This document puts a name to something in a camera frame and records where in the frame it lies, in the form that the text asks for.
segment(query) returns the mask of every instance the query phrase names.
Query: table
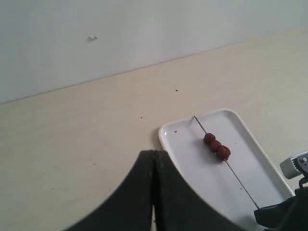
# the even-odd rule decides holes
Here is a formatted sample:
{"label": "table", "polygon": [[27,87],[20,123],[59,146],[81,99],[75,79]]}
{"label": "table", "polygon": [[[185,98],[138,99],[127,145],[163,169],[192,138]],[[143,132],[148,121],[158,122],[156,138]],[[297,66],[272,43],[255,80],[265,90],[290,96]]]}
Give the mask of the table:
{"label": "table", "polygon": [[140,150],[161,149],[161,125],[219,108],[242,117],[280,171],[308,149],[307,73],[302,27],[0,105],[0,230],[70,226]]}

